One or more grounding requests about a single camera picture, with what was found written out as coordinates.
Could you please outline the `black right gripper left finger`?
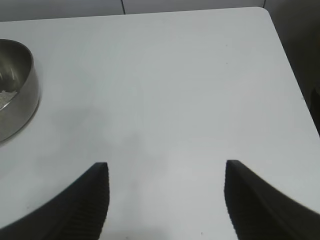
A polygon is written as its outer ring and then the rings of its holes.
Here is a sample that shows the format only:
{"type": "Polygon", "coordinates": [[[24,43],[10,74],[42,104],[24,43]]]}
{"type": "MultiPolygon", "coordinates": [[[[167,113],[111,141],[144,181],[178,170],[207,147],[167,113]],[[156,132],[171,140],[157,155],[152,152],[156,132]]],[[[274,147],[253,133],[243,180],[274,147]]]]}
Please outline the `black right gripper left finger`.
{"type": "Polygon", "coordinates": [[[97,240],[109,208],[109,169],[96,162],[46,204],[1,228],[2,240],[97,240]]]}

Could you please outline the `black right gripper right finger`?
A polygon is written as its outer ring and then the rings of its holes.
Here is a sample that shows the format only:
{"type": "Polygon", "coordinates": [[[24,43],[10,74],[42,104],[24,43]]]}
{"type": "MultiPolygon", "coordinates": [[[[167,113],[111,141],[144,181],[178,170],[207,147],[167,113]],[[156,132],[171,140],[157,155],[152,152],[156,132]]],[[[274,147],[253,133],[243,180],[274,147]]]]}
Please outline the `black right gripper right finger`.
{"type": "Polygon", "coordinates": [[[283,194],[239,160],[227,160],[224,200],[239,240],[318,240],[320,215],[283,194]]]}

